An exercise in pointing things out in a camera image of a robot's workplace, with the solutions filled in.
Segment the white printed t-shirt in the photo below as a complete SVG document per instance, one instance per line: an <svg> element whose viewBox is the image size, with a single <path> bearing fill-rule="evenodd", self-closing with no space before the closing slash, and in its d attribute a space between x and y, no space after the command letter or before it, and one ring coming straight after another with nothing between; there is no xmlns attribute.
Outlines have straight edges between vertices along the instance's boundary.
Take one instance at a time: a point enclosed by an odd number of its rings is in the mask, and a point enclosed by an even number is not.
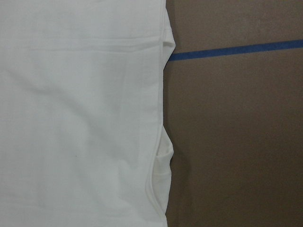
<svg viewBox="0 0 303 227"><path fill-rule="evenodd" d="M163 0L0 3L0 224L165 227Z"/></svg>

